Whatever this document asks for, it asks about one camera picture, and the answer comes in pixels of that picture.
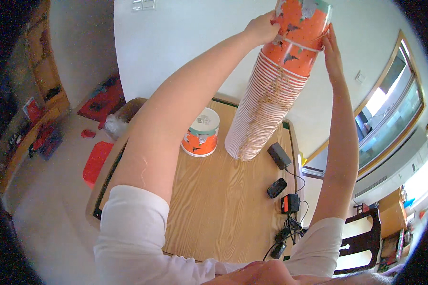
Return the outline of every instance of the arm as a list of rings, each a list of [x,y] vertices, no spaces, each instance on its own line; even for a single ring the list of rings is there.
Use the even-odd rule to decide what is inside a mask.
[[[243,32],[217,44],[173,73],[130,124],[130,137],[111,185],[132,185],[171,199],[179,145],[245,55],[276,36],[274,11],[252,20]]]
[[[330,217],[347,218],[358,175],[358,137],[332,24],[323,40],[325,64],[333,85],[333,111],[327,168],[311,225]]]

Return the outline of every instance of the stack of paper cups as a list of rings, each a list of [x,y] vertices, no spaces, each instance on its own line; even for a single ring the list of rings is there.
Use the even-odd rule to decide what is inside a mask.
[[[248,161],[260,152],[308,80],[331,15],[330,5],[313,2],[278,1],[276,22],[281,29],[260,51],[225,139],[233,158]]]

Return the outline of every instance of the hand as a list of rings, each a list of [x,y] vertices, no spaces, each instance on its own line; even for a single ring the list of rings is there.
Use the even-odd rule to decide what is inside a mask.
[[[244,29],[244,33],[248,35],[255,46],[269,43],[276,37],[281,26],[277,23],[271,24],[274,16],[274,10],[258,16],[254,20],[251,20]]]
[[[335,30],[333,24],[329,26],[328,35],[323,37],[325,46],[325,65],[332,85],[339,82],[345,82],[344,71],[342,69],[341,53],[336,42]]]

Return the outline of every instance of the black power bank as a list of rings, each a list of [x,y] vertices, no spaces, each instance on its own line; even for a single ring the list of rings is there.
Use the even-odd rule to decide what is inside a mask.
[[[276,198],[285,189],[285,187],[287,187],[287,182],[285,182],[284,178],[281,177],[268,188],[268,196],[271,199]]]

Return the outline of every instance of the black chair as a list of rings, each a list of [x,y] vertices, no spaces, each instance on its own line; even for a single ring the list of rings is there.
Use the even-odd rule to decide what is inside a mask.
[[[368,216],[372,217],[371,230],[353,237],[344,238],[342,240],[341,247],[349,245],[349,248],[340,249],[339,256],[346,256],[370,250],[372,253],[371,261],[367,265],[336,270],[335,275],[364,271],[376,266],[377,256],[379,255],[381,248],[381,220],[379,219],[379,210],[377,208],[370,209],[369,211],[348,218],[345,223],[348,224]]]

